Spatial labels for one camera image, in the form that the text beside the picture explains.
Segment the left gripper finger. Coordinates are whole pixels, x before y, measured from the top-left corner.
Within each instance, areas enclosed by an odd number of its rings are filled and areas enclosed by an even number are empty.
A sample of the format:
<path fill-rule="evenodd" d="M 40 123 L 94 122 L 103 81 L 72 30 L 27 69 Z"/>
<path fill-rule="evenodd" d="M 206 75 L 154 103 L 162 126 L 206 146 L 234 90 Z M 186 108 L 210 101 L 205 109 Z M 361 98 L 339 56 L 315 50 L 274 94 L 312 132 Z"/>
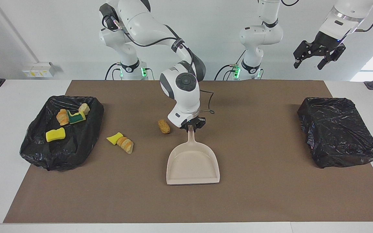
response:
<path fill-rule="evenodd" d="M 294 68 L 298 68 L 303 60 L 309 59 L 313 56 L 312 43 L 302 41 L 293 52 L 293 56 L 295 58 L 293 66 Z"/>
<path fill-rule="evenodd" d="M 342 53 L 345 51 L 346 46 L 339 45 L 336 48 L 322 47 L 319 49 L 319 56 L 323 56 L 323 59 L 317 65 L 319 70 L 322 70 L 325 65 L 329 62 L 337 61 Z"/>

